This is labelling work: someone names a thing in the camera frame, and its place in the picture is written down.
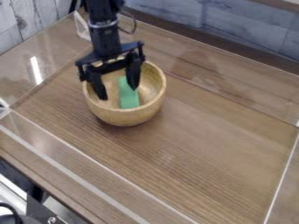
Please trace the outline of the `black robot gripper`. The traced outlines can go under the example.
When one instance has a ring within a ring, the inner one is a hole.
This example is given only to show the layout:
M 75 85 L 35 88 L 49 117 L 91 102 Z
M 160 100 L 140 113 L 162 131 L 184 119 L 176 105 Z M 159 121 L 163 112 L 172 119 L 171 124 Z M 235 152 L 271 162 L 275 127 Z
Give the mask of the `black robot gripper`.
M 86 0 L 88 12 L 88 31 L 94 51 L 75 62 L 79 78 L 92 86 L 98 98 L 108 99 L 107 89 L 99 73 L 88 72 L 83 67 L 102 61 L 102 74 L 126 68 L 128 86 L 136 90 L 140 82 L 142 65 L 146 61 L 142 41 L 120 43 L 119 31 L 127 32 L 118 26 L 118 13 L 124 6 L 124 0 Z

